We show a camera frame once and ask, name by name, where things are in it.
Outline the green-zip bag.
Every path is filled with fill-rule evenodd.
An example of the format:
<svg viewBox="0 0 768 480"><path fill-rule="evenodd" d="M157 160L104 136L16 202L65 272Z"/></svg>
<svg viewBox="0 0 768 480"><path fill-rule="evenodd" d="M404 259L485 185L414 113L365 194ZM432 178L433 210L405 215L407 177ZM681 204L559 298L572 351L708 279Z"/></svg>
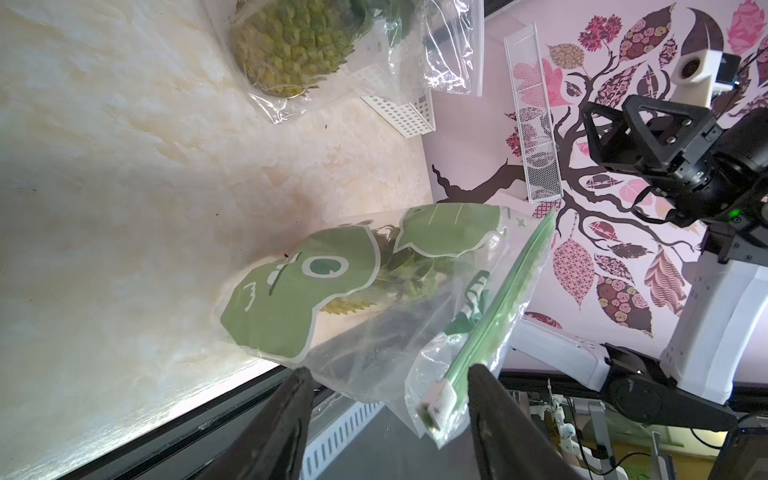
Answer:
<svg viewBox="0 0 768 480"><path fill-rule="evenodd" d="M456 259L437 293L347 315L334 299L369 287L381 267L373 230L400 228L395 251ZM554 214L440 203L379 213L319 230L283 257L245 269L215 314L255 357L304 367L330 389L386 405L416 435L444 446L469 425L468 370L498 373L551 255Z"/></svg>

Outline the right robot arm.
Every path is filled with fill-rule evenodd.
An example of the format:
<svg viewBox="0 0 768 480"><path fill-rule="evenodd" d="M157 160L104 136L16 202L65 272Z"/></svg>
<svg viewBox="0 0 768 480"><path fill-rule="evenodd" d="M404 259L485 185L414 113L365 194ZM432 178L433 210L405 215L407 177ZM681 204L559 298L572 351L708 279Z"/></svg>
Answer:
<svg viewBox="0 0 768 480"><path fill-rule="evenodd" d="M633 421L732 430L736 368L767 305L767 111L723 129L705 106L631 95L620 109L588 103L582 118L594 162L667 198L668 223L705 223L701 255L685 270L691 291L656 359L528 319L511 346Z"/></svg>

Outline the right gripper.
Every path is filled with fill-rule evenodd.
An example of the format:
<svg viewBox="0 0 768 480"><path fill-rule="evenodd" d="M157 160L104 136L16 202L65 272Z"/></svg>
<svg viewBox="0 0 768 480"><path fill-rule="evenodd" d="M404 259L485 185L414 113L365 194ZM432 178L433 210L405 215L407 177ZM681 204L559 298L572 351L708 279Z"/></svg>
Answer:
<svg viewBox="0 0 768 480"><path fill-rule="evenodd" d="M723 134L700 106L629 96L622 109L588 102L581 111L591 159L639 175L664 192L696 191L712 180L712 149Z"/></svg>

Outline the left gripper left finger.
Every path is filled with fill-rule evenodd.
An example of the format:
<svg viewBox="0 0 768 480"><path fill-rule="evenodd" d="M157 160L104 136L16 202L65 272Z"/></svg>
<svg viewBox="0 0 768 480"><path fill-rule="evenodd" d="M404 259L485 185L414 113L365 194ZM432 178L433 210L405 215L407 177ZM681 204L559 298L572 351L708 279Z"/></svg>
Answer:
<svg viewBox="0 0 768 480"><path fill-rule="evenodd" d="M296 369L202 479L297 479L314 398L310 371Z"/></svg>

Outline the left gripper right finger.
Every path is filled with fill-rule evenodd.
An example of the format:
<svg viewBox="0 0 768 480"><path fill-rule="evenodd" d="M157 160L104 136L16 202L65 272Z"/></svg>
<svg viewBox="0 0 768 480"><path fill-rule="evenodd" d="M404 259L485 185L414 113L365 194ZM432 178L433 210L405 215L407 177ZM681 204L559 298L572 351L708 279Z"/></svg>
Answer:
<svg viewBox="0 0 768 480"><path fill-rule="evenodd" d="M474 453L482 479L567 480L579 475L483 365L468 370Z"/></svg>

